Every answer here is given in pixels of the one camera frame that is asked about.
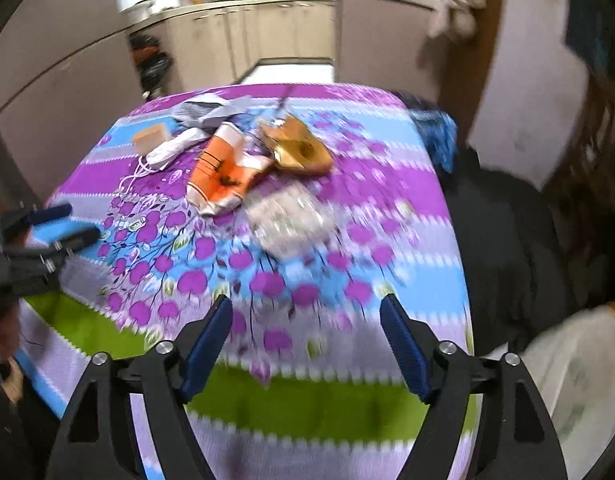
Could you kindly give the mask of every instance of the white floor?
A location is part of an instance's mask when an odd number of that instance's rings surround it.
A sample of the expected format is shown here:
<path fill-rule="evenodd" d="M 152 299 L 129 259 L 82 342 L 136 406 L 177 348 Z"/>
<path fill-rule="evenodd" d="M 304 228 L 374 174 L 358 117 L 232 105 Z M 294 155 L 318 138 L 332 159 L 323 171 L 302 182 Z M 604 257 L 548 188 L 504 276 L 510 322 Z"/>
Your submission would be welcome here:
<path fill-rule="evenodd" d="M 243 84 L 260 83 L 332 83 L 334 67 L 329 64 L 261 65 L 243 80 Z"/>

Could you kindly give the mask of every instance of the green stripe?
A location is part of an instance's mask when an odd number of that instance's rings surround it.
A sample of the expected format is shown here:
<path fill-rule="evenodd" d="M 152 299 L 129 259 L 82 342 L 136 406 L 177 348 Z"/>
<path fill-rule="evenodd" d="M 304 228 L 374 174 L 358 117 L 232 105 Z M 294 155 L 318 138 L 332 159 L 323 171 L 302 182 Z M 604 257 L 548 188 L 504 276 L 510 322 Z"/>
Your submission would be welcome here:
<path fill-rule="evenodd" d="M 118 332 L 114 323 L 65 294 L 28 298 L 36 312 L 87 355 L 114 358 L 144 353 L 143 336 Z M 299 381 L 276 376 L 265 389 L 238 367 L 217 365 L 189 407 L 237 428 L 279 436 L 336 442 L 409 440 L 418 434 L 427 406 L 401 386 Z M 463 431 L 475 426 L 471 400 Z"/>

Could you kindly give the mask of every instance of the clear plastic packaging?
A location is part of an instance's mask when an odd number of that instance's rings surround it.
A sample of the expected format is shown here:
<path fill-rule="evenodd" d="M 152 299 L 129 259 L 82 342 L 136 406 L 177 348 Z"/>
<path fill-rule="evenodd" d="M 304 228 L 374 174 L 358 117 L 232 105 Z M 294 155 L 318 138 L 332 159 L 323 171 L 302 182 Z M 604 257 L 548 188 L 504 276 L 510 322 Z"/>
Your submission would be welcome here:
<path fill-rule="evenodd" d="M 254 240 L 276 258 L 300 256 L 328 238 L 331 211 L 299 182 L 246 209 Z"/>

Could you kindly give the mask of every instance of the floral tablecloth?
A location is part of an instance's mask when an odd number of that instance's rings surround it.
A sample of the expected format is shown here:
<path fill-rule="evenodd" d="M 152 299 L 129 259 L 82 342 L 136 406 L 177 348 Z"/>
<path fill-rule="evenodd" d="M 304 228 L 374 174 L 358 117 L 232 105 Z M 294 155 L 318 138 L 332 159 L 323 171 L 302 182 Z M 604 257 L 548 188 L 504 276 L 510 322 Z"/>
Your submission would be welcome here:
<path fill-rule="evenodd" d="M 130 140 L 164 122 L 196 93 L 143 105 L 119 119 L 50 203 L 73 216 L 35 229 L 49 242 L 94 222 L 100 242 L 75 256 L 64 294 L 29 298 L 20 362 L 62 413 L 88 356 L 142 353 L 204 316 L 223 293 L 232 331 L 190 420 L 219 479 L 392 479 L 418 433 L 425 406 L 404 388 L 379 323 L 388 292 L 439 338 L 471 348 L 467 292 L 443 193 L 415 126 L 388 92 L 353 85 L 255 85 L 212 90 L 249 95 L 233 118 L 255 149 L 255 120 L 281 96 L 331 150 L 335 168 L 304 184 L 337 219 L 329 240 L 278 261 L 250 239 L 242 210 L 200 218 L 185 200 L 200 144 L 161 173 L 121 178 L 137 165 Z M 246 200 L 286 186 L 270 174 Z M 140 397 L 133 399 L 149 476 L 162 478 Z M 465 466 L 471 410 L 452 475 Z"/>

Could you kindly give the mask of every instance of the small brown box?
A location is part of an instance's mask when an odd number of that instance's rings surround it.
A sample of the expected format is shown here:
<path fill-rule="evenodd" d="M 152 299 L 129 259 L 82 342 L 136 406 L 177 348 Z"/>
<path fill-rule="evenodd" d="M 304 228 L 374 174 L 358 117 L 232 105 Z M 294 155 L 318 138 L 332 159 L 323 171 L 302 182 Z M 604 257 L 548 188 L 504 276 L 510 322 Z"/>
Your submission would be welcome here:
<path fill-rule="evenodd" d="M 152 124 L 141 130 L 132 138 L 132 144 L 139 155 L 145 156 L 166 140 L 172 140 L 172 134 L 165 123 Z"/>

